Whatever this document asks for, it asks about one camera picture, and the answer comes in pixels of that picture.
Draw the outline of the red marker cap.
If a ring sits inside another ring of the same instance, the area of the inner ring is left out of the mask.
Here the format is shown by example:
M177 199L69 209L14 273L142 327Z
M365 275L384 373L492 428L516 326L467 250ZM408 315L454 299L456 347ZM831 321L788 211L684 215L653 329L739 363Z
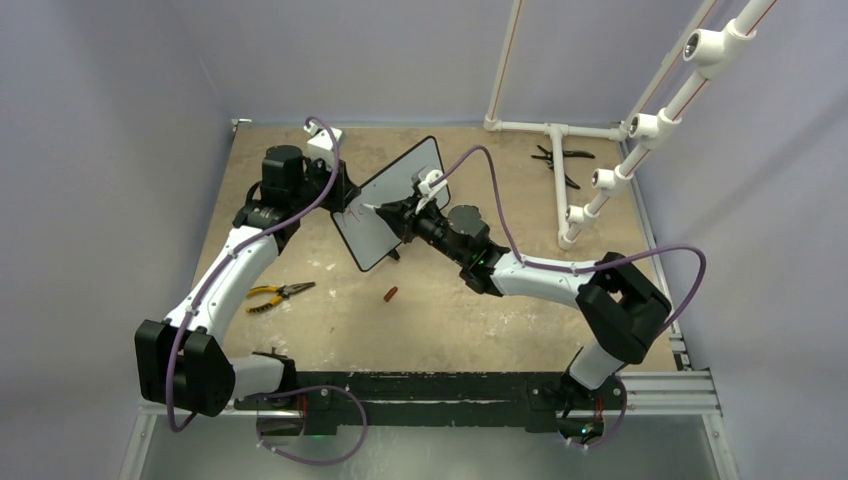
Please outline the red marker cap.
M399 288L397 286L391 287L383 296L383 300L388 303L391 299L397 294Z

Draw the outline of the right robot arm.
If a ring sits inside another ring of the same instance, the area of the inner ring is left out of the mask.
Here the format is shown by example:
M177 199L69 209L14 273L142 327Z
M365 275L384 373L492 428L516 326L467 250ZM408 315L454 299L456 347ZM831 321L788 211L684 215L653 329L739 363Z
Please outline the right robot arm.
M420 239L456 263L477 294L523 296L578 310L594 339L581 348L561 381L564 399L584 407L602 384L627 365L641 363L671 314L667 297L625 257L608 252L595 262L567 264L496 244L478 208L447 214L415 197L384 203L374 213L404 243Z

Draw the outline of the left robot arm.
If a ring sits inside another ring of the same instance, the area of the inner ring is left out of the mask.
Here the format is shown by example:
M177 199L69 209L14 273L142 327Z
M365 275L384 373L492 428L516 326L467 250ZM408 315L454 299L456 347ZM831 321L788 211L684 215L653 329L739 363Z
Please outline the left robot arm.
M297 399L293 359L254 352L231 360L222 344L237 310L262 273L277 259L316 208L335 212L357 189L350 184L336 147L293 145L267 150L262 177L247 191L212 266L165 319L145 320L134 335L140 390L165 406L170 427L180 432L191 417L214 417L233 399L260 396L284 409Z

